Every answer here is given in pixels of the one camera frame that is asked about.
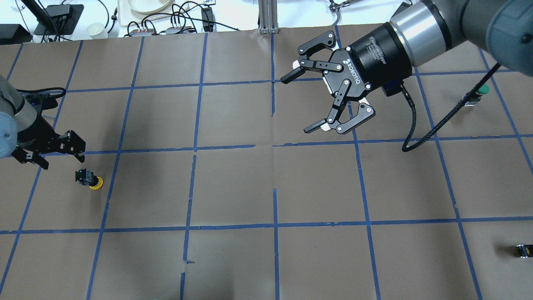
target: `white round object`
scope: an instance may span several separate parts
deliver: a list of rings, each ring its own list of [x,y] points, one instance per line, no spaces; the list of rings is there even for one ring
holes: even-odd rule
[[[171,0],[128,0],[131,9],[143,14],[151,14],[165,8]]]
[[[108,38],[106,27],[100,22],[89,25],[87,27],[87,34],[95,40],[99,38]]]

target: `white cup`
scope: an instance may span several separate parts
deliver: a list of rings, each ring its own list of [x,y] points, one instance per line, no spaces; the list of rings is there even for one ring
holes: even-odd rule
[[[87,34],[94,40],[98,38],[108,38],[106,27],[102,23],[92,23],[87,27]]]

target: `metal bracket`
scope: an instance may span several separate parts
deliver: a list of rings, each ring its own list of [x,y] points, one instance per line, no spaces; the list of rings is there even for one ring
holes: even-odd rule
[[[261,34],[279,32],[278,0],[259,0],[259,32]]]

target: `black base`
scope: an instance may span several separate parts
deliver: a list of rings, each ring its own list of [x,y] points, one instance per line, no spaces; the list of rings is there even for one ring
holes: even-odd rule
[[[84,8],[83,4],[72,4],[71,7],[72,7],[72,14],[67,17],[67,22],[63,26],[63,30],[60,32],[60,35],[71,35],[72,33],[74,33],[74,29],[76,28],[76,25],[78,24],[79,17],[81,17],[82,15],[83,8]],[[58,23],[59,18],[53,17],[52,19],[56,23]],[[46,34],[45,34],[44,26],[41,23],[39,23],[37,25],[37,28],[35,28],[34,35],[54,35],[54,33],[50,33],[46,31]]]

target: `yellow ring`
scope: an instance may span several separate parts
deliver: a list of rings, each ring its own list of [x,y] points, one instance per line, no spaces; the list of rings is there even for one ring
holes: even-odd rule
[[[102,187],[102,185],[103,185],[103,179],[102,179],[102,177],[98,177],[98,176],[97,176],[97,178],[98,178],[98,184],[95,185],[95,186],[89,186],[89,187],[91,188],[91,190],[98,190],[99,188]]]

